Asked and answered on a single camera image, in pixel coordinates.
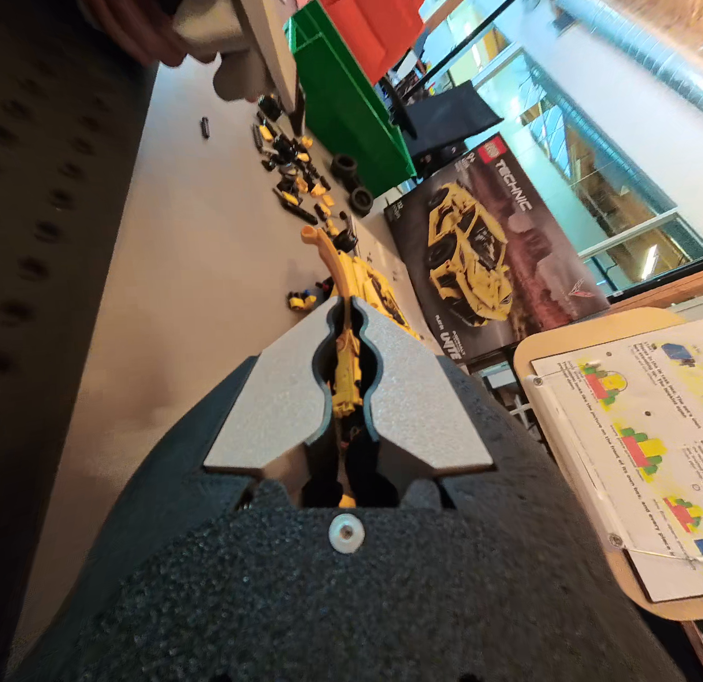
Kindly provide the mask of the black chair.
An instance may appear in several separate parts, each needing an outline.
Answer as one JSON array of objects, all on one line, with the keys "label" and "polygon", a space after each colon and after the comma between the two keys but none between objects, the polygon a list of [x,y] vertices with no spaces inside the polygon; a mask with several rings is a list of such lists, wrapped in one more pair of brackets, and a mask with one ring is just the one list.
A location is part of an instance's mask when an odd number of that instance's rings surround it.
[{"label": "black chair", "polygon": [[468,151],[467,139],[503,121],[471,81],[409,105],[388,80],[382,80],[382,89],[390,98],[391,120],[403,133],[416,179],[426,179],[455,161]]}]

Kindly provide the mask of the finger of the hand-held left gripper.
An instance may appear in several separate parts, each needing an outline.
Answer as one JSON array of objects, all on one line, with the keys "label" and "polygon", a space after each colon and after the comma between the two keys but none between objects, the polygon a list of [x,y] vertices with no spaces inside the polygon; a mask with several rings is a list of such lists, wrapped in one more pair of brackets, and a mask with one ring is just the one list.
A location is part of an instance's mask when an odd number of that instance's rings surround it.
[{"label": "finger of the hand-held left gripper", "polygon": [[235,0],[236,11],[254,39],[295,134],[305,129],[306,97],[284,31],[279,0]]}]

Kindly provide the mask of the silver ventilation duct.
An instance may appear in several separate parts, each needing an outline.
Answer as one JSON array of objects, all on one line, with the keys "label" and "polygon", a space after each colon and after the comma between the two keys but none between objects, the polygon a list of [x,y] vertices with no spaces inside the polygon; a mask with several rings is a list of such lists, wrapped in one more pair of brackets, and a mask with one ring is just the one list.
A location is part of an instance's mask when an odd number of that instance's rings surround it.
[{"label": "silver ventilation duct", "polygon": [[585,30],[702,111],[702,50],[690,48],[618,0],[556,0]]}]

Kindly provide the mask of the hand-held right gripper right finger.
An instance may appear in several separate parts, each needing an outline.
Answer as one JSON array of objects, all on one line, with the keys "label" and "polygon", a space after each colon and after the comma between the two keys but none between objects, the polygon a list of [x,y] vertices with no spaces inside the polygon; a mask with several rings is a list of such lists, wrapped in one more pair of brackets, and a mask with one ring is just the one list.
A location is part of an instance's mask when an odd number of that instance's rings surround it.
[{"label": "hand-held right gripper right finger", "polygon": [[358,507],[394,507],[417,480],[494,469],[470,414],[435,353],[353,300],[361,348],[374,364],[364,430],[349,443],[349,485]]}]

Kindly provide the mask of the toy car picture box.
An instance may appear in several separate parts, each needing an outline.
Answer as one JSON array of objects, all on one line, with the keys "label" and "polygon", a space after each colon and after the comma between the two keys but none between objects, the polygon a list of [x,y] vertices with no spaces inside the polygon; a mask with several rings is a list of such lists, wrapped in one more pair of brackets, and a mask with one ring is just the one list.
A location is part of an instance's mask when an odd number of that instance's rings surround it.
[{"label": "toy car picture box", "polygon": [[427,327],[458,365],[610,306],[499,133],[384,218]]}]

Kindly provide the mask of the wooden beam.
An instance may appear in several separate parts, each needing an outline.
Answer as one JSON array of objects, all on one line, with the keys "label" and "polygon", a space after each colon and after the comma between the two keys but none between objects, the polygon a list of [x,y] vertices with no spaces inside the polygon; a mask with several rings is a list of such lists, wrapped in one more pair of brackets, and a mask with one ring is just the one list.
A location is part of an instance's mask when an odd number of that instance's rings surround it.
[{"label": "wooden beam", "polygon": [[608,309],[609,314],[635,308],[670,308],[702,296],[702,271],[643,291],[627,298],[619,297]]}]

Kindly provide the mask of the pile of black yellow bricks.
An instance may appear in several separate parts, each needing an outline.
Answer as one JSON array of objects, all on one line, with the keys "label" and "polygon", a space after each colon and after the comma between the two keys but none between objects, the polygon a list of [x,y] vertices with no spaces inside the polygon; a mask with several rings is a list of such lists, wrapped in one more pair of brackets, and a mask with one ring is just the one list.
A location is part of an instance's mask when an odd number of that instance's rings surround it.
[{"label": "pile of black yellow bricks", "polygon": [[356,235],[354,224],[346,212],[332,212],[335,200],[330,181],[315,166],[308,136],[288,136],[277,126],[283,115],[280,100],[264,94],[257,100],[256,122],[252,125],[254,146],[261,156],[261,165],[269,173],[277,173],[274,194],[281,207],[298,220],[322,226],[331,239],[343,230]]}]

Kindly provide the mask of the yellow brick panel assembly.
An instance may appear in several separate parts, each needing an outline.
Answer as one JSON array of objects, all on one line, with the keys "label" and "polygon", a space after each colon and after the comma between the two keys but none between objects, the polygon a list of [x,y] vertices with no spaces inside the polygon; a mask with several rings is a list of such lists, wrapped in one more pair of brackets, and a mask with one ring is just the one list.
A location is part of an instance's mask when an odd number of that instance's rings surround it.
[{"label": "yellow brick panel assembly", "polygon": [[356,281],[349,267],[351,259],[336,249],[321,229],[306,225],[301,231],[301,238],[304,244],[317,248],[332,277],[338,297],[343,300],[342,329],[336,340],[338,363],[332,389],[332,412],[338,419],[346,418],[364,404],[361,397],[361,341],[355,335],[352,324],[351,300],[356,291]]}]

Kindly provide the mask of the green plastic bin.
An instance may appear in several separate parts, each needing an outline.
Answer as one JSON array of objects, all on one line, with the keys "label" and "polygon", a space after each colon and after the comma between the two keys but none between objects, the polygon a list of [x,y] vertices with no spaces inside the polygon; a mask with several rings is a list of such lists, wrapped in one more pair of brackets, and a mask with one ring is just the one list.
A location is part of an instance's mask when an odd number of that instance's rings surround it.
[{"label": "green plastic bin", "polygon": [[331,155],[356,159],[378,197],[416,176],[398,126],[319,0],[284,27],[306,97],[306,124]]}]

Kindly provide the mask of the red plastic bin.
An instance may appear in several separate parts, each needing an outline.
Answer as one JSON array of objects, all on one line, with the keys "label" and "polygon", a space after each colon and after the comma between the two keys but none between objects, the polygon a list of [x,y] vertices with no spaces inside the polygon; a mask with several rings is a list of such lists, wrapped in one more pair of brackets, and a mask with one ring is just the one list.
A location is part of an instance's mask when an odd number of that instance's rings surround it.
[{"label": "red plastic bin", "polygon": [[425,0],[318,0],[360,68],[376,86],[423,33]]}]

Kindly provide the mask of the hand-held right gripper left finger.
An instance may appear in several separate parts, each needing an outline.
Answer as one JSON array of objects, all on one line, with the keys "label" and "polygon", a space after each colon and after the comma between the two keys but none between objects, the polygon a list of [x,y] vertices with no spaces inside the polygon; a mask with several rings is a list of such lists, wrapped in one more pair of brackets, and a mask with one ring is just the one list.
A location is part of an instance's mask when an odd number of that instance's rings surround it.
[{"label": "hand-held right gripper left finger", "polygon": [[343,301],[330,298],[259,354],[205,457],[207,472],[273,480],[305,507],[339,505],[328,381],[343,317]]}]

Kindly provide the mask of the dark perforated panel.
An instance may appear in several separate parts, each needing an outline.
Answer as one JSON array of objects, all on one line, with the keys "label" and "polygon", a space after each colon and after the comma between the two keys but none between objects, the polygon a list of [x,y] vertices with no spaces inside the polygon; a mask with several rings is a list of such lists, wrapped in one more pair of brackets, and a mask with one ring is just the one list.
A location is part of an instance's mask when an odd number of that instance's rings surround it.
[{"label": "dark perforated panel", "polygon": [[75,0],[1,0],[1,662],[89,350],[153,91]]}]

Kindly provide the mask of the person's left hand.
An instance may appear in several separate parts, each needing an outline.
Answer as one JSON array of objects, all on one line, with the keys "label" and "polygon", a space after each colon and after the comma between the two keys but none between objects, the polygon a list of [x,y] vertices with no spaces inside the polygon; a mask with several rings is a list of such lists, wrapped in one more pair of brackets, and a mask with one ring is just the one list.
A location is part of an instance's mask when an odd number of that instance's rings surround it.
[{"label": "person's left hand", "polygon": [[77,0],[93,23],[142,66],[175,68],[189,53],[158,0]]}]

